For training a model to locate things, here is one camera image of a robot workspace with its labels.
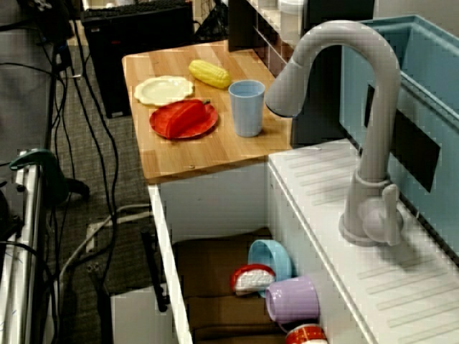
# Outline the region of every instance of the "faucet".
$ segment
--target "faucet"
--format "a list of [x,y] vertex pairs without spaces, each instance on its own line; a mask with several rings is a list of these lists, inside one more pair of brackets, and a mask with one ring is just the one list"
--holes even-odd
[[267,91],[265,103],[281,117],[299,114],[313,61],[332,45],[355,49],[369,61],[375,76],[361,163],[351,180],[339,230],[353,244],[392,246],[400,241],[403,218],[397,210],[399,190],[387,173],[400,87],[399,62],[389,43],[372,28],[355,21],[336,20],[318,25],[301,38],[290,61]]

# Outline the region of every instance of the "blue plastic bin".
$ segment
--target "blue plastic bin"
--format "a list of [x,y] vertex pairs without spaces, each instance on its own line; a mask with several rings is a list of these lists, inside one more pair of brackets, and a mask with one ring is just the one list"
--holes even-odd
[[[397,109],[434,141],[439,155],[426,189],[393,155],[389,174],[402,194],[459,254],[459,39],[419,16],[363,21],[395,51],[402,74]],[[362,145],[374,74],[369,63],[343,48],[340,122]]]

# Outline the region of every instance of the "black bag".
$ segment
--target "black bag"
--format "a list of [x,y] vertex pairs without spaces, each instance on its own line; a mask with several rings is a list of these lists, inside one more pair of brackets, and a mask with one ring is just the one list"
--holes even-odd
[[198,42],[214,42],[228,39],[228,6],[214,0],[215,7],[194,34]]

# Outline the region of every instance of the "sink drainboard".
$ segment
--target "sink drainboard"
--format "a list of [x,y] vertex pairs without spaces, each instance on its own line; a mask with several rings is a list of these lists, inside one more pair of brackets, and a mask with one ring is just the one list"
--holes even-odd
[[270,156],[370,342],[459,344],[458,268],[403,204],[401,244],[358,247],[341,237],[339,218],[358,162],[348,140]]

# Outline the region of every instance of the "red and white cup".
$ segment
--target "red and white cup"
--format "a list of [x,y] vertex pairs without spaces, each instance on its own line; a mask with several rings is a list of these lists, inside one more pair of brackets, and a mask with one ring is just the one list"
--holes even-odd
[[322,328],[317,324],[305,324],[291,330],[285,344],[327,344]]
[[267,265],[246,264],[231,276],[231,289],[237,296],[265,290],[275,281],[275,273]]

